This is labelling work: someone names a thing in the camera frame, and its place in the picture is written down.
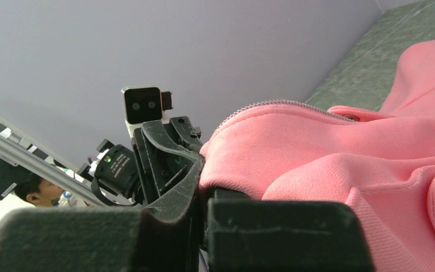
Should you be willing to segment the pink zip-up jacket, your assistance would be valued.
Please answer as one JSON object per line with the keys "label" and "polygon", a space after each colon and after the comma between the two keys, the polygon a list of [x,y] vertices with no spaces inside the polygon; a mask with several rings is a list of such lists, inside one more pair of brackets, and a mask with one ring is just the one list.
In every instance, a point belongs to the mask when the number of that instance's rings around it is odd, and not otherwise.
{"label": "pink zip-up jacket", "polygon": [[201,192],[343,202],[378,271],[435,271],[435,40],[403,52],[378,111],[258,103],[228,117],[201,154]]}

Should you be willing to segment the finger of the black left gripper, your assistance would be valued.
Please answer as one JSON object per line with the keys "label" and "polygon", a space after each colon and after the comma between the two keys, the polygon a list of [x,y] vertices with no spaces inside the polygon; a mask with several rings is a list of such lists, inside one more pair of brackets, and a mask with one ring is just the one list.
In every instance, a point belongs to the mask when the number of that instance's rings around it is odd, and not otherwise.
{"label": "finger of the black left gripper", "polygon": [[177,134],[177,143],[186,149],[199,152],[203,143],[187,116],[172,117],[169,120]]}
{"label": "finger of the black left gripper", "polygon": [[150,121],[134,130],[133,148],[144,199],[155,202],[173,189],[204,159],[177,143],[177,134],[168,122]]}

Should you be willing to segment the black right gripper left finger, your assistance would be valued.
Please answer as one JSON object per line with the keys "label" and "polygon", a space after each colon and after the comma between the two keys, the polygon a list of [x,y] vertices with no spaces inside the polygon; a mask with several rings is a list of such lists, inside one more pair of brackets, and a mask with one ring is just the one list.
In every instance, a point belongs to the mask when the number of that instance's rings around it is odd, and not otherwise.
{"label": "black right gripper left finger", "polygon": [[198,271],[203,165],[146,208],[10,212],[0,221],[0,271]]}

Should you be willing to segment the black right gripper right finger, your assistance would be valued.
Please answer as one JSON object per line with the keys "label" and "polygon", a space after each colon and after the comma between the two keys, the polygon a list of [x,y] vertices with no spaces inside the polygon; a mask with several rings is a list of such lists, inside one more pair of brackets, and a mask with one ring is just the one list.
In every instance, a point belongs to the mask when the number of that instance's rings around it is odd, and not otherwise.
{"label": "black right gripper right finger", "polygon": [[211,271],[375,271],[353,210],[332,201],[256,201],[218,189],[208,201]]}

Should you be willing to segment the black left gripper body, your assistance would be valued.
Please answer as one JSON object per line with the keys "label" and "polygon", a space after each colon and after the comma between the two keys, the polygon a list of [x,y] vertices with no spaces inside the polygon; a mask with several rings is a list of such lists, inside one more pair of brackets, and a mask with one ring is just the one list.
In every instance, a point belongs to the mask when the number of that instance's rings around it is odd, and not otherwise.
{"label": "black left gripper body", "polygon": [[134,153],[121,144],[104,139],[96,148],[96,157],[88,157],[77,174],[89,181],[91,192],[107,206],[119,206],[112,197],[127,200],[126,206],[144,204],[144,196]]}

